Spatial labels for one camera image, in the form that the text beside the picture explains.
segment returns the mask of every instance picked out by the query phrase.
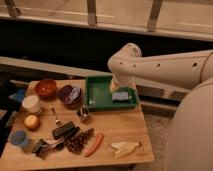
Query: blue cup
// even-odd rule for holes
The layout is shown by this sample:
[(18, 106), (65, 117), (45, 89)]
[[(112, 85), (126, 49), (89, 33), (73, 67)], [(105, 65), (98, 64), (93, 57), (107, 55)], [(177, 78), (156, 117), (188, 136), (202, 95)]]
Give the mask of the blue cup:
[(12, 134), (10, 138), (11, 144), (18, 146), (18, 147), (26, 147), (28, 146), (30, 140), (27, 137), (27, 134), (23, 130), (16, 131)]

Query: bunch of grapes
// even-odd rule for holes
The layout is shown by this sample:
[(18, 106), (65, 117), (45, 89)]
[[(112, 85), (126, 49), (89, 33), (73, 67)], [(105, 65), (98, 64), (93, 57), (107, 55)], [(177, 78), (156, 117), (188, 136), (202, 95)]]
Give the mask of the bunch of grapes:
[(70, 152), (80, 153), (87, 143), (88, 139), (94, 134), (94, 128), (80, 132), (74, 137), (69, 138), (65, 144)]

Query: yellow banana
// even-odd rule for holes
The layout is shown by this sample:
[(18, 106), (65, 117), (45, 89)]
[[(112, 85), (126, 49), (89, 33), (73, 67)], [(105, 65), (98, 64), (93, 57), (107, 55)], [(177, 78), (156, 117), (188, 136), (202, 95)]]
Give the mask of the yellow banana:
[(114, 82), (113, 78), (111, 80), (110, 86), (109, 86), (109, 90), (111, 93), (113, 93), (114, 91), (116, 91), (119, 88), (119, 86)]
[(113, 148), (117, 149), (114, 155), (115, 158), (119, 158), (127, 154), (130, 154), (140, 145), (141, 145), (140, 142), (118, 142), (111, 144)]
[(124, 147), (127, 143), (128, 142), (123, 141), (123, 142), (111, 143), (110, 145), (112, 148), (120, 149), (120, 148)]

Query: small jar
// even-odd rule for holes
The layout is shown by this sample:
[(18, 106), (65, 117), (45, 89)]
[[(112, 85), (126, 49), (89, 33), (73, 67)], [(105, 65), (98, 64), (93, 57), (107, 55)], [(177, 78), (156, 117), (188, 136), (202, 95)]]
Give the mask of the small jar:
[(90, 119), (89, 110), (85, 107), (81, 107), (77, 110), (77, 115), (81, 122), (87, 122)]

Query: wooden bowl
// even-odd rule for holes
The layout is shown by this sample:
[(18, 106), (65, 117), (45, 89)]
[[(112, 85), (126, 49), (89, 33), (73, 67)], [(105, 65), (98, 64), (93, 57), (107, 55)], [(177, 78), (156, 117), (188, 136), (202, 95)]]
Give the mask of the wooden bowl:
[(42, 98), (50, 97), (57, 92), (56, 82), (53, 79), (43, 79), (35, 86), (35, 92)]

